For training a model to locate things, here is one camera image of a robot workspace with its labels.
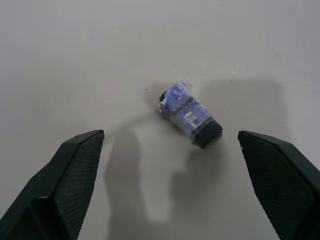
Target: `white background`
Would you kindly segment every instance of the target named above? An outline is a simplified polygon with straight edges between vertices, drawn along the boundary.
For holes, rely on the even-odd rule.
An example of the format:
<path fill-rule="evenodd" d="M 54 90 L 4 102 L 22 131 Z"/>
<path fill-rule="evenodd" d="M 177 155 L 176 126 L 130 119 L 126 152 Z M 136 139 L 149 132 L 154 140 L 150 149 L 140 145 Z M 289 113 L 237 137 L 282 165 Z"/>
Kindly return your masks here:
<path fill-rule="evenodd" d="M 237 140 L 319 169 L 320 1 L 2 0 L 0 216 L 74 135 L 104 129 L 79 239 L 278 239 Z M 224 128 L 201 151 L 157 113 L 176 80 Z"/>

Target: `small cylindrical object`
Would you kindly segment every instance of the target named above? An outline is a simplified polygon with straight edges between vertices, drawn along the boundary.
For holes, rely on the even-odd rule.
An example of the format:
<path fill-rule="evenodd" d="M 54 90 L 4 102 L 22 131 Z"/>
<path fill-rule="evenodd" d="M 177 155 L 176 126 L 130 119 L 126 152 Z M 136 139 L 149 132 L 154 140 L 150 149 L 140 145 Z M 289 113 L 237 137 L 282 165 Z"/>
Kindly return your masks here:
<path fill-rule="evenodd" d="M 159 98 L 162 116 L 170 120 L 191 140 L 204 149 L 222 136 L 222 127 L 191 95 L 186 84 L 177 81 Z"/>

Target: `white table surface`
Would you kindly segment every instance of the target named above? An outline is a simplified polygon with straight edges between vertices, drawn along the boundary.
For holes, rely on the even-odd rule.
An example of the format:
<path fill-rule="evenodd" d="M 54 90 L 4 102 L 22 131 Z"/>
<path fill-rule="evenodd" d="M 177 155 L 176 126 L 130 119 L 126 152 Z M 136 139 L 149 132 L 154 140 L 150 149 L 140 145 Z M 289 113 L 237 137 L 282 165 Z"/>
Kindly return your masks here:
<path fill-rule="evenodd" d="M 278 239 L 237 140 L 319 169 L 320 1 L 2 0 L 0 216 L 60 144 L 105 131 L 80 240 Z M 223 126 L 201 151 L 157 113 L 176 80 Z"/>

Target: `barcode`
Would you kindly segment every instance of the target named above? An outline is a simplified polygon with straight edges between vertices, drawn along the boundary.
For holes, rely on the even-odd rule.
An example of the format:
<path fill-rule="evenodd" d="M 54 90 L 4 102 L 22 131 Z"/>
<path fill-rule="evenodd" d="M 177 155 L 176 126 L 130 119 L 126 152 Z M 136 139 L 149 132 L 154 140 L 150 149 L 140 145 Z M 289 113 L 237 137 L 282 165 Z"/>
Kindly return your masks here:
<path fill-rule="evenodd" d="M 191 111 L 184 115 L 184 117 L 194 128 L 201 124 L 200 120 Z"/>

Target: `textured gripper pad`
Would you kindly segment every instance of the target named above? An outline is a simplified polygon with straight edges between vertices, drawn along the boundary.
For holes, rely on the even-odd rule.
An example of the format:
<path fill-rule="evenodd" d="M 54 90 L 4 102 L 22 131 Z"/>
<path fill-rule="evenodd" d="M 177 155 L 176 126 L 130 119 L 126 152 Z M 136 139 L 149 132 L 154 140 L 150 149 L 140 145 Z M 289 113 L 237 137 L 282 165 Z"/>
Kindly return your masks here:
<path fill-rule="evenodd" d="M 240 144 L 255 194 L 279 238 L 297 239 L 314 191 L 272 144 L 246 134 Z"/>
<path fill-rule="evenodd" d="M 89 207 L 103 140 L 103 133 L 99 133 L 78 147 L 54 191 L 54 201 L 72 240 L 78 238 Z"/>

